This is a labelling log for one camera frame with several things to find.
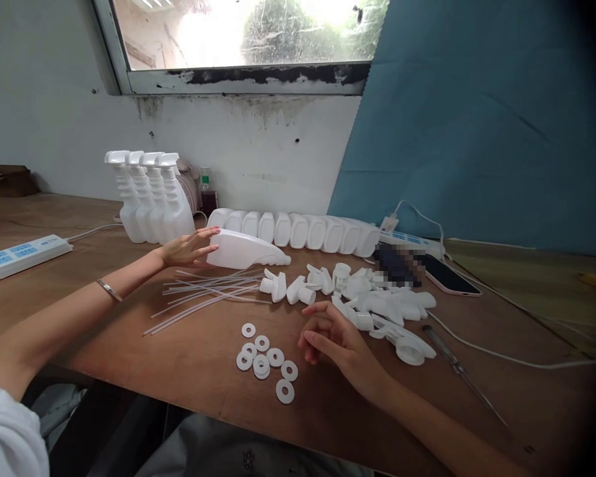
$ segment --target white wall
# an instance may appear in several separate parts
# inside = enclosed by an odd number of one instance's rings
[[[83,1],[0,1],[0,163],[118,199],[106,151],[179,152],[213,168],[221,205],[326,212],[359,97],[107,95]]]

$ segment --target hand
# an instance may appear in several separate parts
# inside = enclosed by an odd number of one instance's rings
[[[312,316],[322,312],[326,317]],[[305,350],[305,360],[316,364],[324,353],[356,391],[376,404],[391,377],[375,359],[360,332],[330,301],[314,303],[303,314],[311,316],[298,340],[298,347]]]
[[[191,268],[208,268],[205,258],[210,252],[219,248],[218,245],[209,245],[210,237],[219,233],[219,227],[206,227],[199,229],[192,235],[182,235],[168,242],[160,251],[164,266],[185,266]]]

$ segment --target window frame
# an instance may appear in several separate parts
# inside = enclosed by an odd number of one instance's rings
[[[122,95],[361,96],[371,68],[371,61],[361,61],[134,71],[112,0],[93,0],[93,5]]]

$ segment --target woman's left hand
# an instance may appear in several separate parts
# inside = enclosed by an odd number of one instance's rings
[[[210,237],[219,233],[219,227],[206,227],[199,229],[192,235],[182,235],[168,242],[157,250],[161,253],[166,268],[172,266],[185,266],[191,268],[207,268],[205,257],[210,252],[219,248],[218,245],[209,245]]]

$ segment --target screwdriver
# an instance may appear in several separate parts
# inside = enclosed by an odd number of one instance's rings
[[[454,354],[452,354],[450,349],[448,349],[446,343],[444,343],[444,340],[440,338],[440,336],[435,332],[432,326],[424,325],[422,327],[422,330],[428,335],[432,343],[439,350],[439,352],[446,359],[446,361],[450,363],[452,368],[455,370],[455,373],[459,374],[464,379],[464,381],[466,381],[466,384],[470,387],[472,392],[475,393],[475,395],[479,398],[483,405],[490,409],[499,418],[499,420],[503,423],[504,426],[510,429],[506,422],[503,420],[503,418],[492,406],[492,403],[488,400],[488,398],[485,397],[484,394],[481,391],[479,391],[479,388],[477,388],[477,386],[475,386],[473,382],[468,378],[468,371],[466,371],[466,369],[459,363],[459,360],[455,357]]]

